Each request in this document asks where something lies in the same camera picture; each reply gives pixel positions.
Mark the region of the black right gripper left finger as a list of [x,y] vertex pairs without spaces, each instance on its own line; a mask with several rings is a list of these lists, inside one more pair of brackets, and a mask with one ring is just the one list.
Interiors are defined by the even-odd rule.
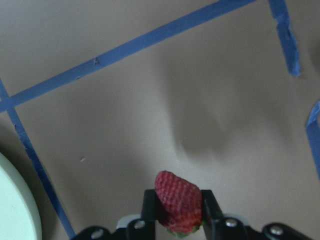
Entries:
[[160,202],[154,189],[144,191],[140,218],[155,223],[158,220]]

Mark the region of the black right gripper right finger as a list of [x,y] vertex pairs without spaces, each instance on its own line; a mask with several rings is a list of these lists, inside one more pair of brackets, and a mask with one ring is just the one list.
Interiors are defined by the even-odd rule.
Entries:
[[202,225],[205,233],[216,233],[219,222],[224,218],[223,212],[211,190],[201,190]]

